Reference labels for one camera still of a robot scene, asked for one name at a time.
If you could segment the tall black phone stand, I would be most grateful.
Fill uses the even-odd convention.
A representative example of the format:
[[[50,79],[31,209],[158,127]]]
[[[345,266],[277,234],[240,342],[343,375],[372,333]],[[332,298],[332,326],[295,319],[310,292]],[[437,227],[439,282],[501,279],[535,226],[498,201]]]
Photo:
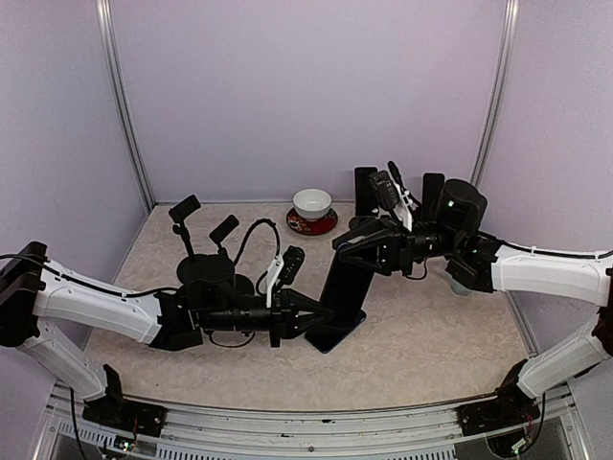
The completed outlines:
[[[176,268],[178,280],[185,286],[191,284],[209,285],[205,278],[206,257],[194,252],[191,233],[186,225],[186,219],[200,208],[201,204],[197,197],[189,195],[169,210],[169,216],[173,222],[172,232],[181,238],[187,253],[187,256]]]
[[[230,259],[227,249],[223,246],[223,241],[239,226],[239,221],[234,215],[229,215],[220,225],[210,234],[210,240],[216,245],[217,254],[226,259]],[[244,275],[234,275],[234,288],[241,294],[252,295],[255,293],[253,283]]]

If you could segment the left aluminium corner post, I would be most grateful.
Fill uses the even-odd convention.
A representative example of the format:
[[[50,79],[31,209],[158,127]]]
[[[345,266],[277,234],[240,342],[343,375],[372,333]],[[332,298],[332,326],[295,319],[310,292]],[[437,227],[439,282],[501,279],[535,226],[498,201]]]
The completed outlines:
[[[125,140],[128,161],[133,170],[136,185],[145,209],[150,213],[156,205],[156,199],[148,178],[144,159],[140,152],[130,113],[119,48],[114,30],[111,2],[108,0],[97,0],[95,4],[106,68],[109,74],[111,91],[113,93],[121,131]]]

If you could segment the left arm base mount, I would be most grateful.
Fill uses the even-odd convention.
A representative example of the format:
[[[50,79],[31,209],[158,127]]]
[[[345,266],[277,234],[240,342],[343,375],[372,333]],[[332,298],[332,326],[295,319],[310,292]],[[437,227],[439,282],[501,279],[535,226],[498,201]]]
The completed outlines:
[[[100,426],[129,431],[132,434],[158,438],[167,417],[164,406],[109,397],[86,402],[82,418]]]

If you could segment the black phone blue edge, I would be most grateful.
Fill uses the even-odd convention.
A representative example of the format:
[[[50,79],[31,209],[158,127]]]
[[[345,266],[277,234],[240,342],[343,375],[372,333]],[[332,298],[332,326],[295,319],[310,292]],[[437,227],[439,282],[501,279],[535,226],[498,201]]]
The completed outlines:
[[[366,313],[362,311],[350,325],[334,326],[326,324],[317,327],[313,331],[309,331],[305,334],[306,342],[321,354],[328,354],[352,334],[366,318]]]

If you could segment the light blue mug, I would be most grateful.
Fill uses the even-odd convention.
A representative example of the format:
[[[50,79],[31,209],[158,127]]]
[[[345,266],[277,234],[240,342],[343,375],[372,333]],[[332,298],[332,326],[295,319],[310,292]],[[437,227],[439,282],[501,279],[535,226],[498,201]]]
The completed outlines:
[[[453,292],[456,293],[457,295],[468,296],[472,293],[472,290],[470,288],[465,287],[464,285],[462,285],[461,283],[455,280],[452,280],[450,285],[451,285]]]

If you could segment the right aluminium corner post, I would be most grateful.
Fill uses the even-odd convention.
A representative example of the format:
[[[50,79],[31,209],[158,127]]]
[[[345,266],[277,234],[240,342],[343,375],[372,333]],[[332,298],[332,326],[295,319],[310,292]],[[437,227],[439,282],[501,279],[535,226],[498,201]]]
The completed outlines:
[[[495,131],[504,101],[519,11],[519,0],[508,0],[505,2],[503,27],[488,101],[488,109],[486,111],[477,156],[470,176],[470,183],[477,189],[481,188],[487,172],[488,160],[490,158]]]

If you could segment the black phone white edge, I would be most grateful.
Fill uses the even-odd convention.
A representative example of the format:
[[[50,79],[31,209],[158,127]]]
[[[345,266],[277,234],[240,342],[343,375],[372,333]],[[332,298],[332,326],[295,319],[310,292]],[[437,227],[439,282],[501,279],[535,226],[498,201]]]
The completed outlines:
[[[374,278],[370,269],[341,259],[346,246],[344,242],[336,249],[320,298],[322,306],[333,313],[325,327],[334,332],[352,330],[366,319],[362,306]]]

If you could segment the aluminium front rail frame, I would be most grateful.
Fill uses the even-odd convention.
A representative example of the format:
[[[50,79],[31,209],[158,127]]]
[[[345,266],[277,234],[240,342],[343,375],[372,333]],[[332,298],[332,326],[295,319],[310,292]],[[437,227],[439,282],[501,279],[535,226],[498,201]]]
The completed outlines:
[[[78,434],[95,458],[102,449],[124,459],[454,459],[507,428],[465,436],[463,400],[407,407],[340,411],[271,411],[164,402],[160,435],[140,435],[134,448],[115,442],[126,432],[86,422],[82,404],[58,383],[34,437],[31,459],[79,457]]]

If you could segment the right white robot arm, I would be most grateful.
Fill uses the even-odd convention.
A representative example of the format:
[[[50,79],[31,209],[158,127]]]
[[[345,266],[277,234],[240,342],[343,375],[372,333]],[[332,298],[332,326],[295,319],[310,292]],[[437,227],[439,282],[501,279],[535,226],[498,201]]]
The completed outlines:
[[[336,238],[339,261],[371,273],[411,277],[415,264],[443,257],[446,272],[464,288],[528,291],[583,300],[599,311],[557,345],[519,364],[504,393],[493,399],[490,418],[512,424],[550,388],[612,357],[612,255],[562,253],[526,247],[480,231],[487,199],[462,179],[427,173],[415,201],[401,181],[385,171],[369,181],[384,216]]]

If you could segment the white ceramic bowl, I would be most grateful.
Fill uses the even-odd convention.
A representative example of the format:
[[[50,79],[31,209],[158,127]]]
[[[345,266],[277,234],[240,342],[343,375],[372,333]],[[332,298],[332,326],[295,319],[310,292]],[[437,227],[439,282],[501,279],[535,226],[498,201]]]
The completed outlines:
[[[320,189],[304,189],[293,196],[292,203],[301,218],[317,220],[328,213],[332,198],[328,192]]]

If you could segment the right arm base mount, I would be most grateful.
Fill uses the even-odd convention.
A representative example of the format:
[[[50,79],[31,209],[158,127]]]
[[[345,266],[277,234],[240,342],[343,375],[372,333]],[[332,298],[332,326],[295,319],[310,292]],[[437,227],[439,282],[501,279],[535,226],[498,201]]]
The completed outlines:
[[[523,393],[497,395],[491,400],[462,404],[456,412],[464,436],[521,425],[541,416],[535,399]]]

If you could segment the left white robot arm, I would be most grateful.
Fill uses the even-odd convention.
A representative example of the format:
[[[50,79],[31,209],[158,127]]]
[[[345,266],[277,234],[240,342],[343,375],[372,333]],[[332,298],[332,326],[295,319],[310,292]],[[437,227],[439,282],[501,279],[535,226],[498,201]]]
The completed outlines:
[[[331,310],[288,287],[303,261],[297,247],[289,259],[277,257],[272,285],[264,295],[237,275],[225,250],[195,254],[177,267],[180,287],[133,291],[84,277],[46,256],[33,241],[1,259],[1,344],[30,355],[69,384],[114,426],[134,416],[109,366],[89,362],[68,338],[52,327],[63,319],[126,336],[150,348],[178,352],[201,345],[217,331],[265,332],[271,347],[331,320]]]

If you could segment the tall black phone stand front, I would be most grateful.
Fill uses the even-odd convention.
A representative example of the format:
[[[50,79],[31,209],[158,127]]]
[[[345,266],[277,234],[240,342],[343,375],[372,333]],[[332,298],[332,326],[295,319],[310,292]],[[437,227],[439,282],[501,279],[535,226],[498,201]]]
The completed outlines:
[[[223,246],[223,241],[239,226],[239,221],[234,215],[229,215],[220,225],[210,234],[210,240],[216,245],[217,254],[226,259],[230,259],[227,249]],[[244,275],[234,275],[234,288],[241,294],[252,295],[255,293],[253,283]]]

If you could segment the tall black phone stand rear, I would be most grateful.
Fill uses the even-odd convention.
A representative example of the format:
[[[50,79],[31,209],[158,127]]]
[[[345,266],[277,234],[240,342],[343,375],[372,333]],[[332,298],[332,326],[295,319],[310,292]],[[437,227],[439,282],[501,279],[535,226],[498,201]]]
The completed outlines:
[[[191,284],[209,285],[205,278],[206,257],[194,252],[191,233],[186,225],[186,219],[200,208],[201,204],[197,197],[189,195],[169,210],[169,216],[173,222],[172,232],[181,238],[187,253],[187,256],[176,268],[178,280],[185,286]]]

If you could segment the small round-base phone stand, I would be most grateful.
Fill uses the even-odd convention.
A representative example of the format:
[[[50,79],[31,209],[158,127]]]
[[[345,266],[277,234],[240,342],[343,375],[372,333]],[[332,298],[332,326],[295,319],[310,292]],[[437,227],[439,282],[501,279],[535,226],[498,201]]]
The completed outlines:
[[[355,216],[353,218],[350,219],[349,221],[349,228],[351,230],[363,225],[364,223],[366,223],[370,218],[369,217],[364,217],[364,216]]]

